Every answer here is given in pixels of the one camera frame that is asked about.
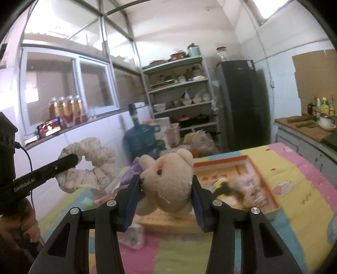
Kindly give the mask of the person's left hand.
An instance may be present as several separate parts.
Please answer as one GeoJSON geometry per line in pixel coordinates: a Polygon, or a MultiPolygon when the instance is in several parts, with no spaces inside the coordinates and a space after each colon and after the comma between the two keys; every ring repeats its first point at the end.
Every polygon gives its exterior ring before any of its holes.
{"type": "Polygon", "coordinates": [[[1,241],[14,251],[20,251],[23,244],[38,242],[41,237],[35,210],[27,199],[24,205],[19,214],[1,216],[1,241]]]}

